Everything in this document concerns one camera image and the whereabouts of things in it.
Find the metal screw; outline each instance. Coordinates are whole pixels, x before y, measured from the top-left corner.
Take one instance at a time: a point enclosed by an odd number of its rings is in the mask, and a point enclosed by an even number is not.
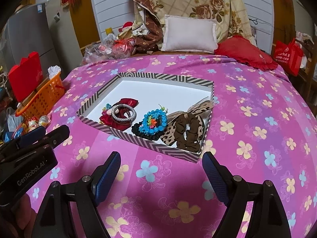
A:
[[[234,176],[233,179],[235,181],[242,181],[242,177],[241,176]]]
[[[58,181],[54,181],[51,183],[51,187],[55,188],[56,186],[58,186],[59,182]]]
[[[269,187],[273,186],[273,183],[270,180],[266,180],[265,184]]]
[[[82,178],[82,181],[83,181],[83,182],[88,182],[88,181],[90,181],[90,176],[84,176],[84,177]]]

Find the floral blanket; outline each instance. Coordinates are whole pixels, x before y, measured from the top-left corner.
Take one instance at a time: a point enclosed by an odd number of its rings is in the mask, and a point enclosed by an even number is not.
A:
[[[215,107],[203,151],[246,181],[271,180],[281,197],[292,237],[304,238],[316,221],[317,121],[279,66],[262,72],[234,59],[208,55],[159,55],[86,65],[73,70],[70,88],[52,109],[47,131],[67,124],[70,137],[55,149],[58,165],[28,194],[37,211],[52,181],[76,182],[121,154],[121,168],[98,207],[116,238],[211,238],[226,207],[202,168],[139,147],[82,123],[78,108],[119,72],[188,75],[215,83]],[[248,204],[238,237],[244,237]],[[84,237],[76,207],[79,237]]]
[[[239,33],[255,44],[243,0],[134,0],[134,6],[132,30],[138,37],[137,45],[144,49],[156,43],[160,47],[165,31],[165,14],[214,19],[217,42]]]

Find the crumpled white paper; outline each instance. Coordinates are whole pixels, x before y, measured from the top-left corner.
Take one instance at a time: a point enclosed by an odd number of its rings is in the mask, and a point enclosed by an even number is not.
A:
[[[50,80],[54,78],[59,72],[61,72],[61,68],[57,65],[51,66],[48,68],[49,75],[50,75]]]

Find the brown scrunchie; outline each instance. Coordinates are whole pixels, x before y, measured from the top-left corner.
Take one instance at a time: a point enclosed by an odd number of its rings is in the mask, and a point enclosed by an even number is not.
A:
[[[190,129],[186,131],[186,140],[184,132],[186,125],[190,125]],[[176,146],[178,149],[188,150],[190,152],[198,152],[200,144],[198,140],[198,128],[200,124],[198,119],[191,113],[181,114],[175,120],[175,132],[174,137],[176,140]]]

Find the white pillow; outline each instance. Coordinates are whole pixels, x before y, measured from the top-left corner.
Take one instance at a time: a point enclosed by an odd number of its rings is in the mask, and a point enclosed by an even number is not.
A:
[[[213,53],[217,48],[214,20],[165,15],[162,51]]]

